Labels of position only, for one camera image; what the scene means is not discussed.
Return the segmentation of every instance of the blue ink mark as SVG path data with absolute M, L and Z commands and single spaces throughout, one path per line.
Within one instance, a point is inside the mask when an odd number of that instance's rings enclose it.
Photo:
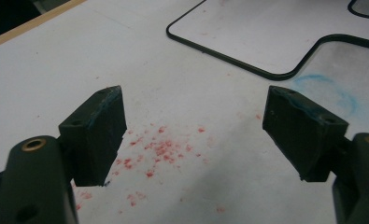
M 291 88 L 338 116 L 349 117 L 359 109 L 356 98 L 329 77 L 312 74 L 298 77 Z

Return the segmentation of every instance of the table surface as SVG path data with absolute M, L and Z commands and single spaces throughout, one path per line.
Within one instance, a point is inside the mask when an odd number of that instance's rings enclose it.
M 262 129 L 266 94 L 292 88 L 347 120 L 348 138 L 369 132 L 369 49 L 327 43 L 270 81 L 166 36 L 198 3 L 88 0 L 0 45 L 0 171 L 21 140 L 59 136 L 121 85 L 128 131 L 109 184 L 74 188 L 80 223 L 334 223 L 334 176 L 300 181 Z

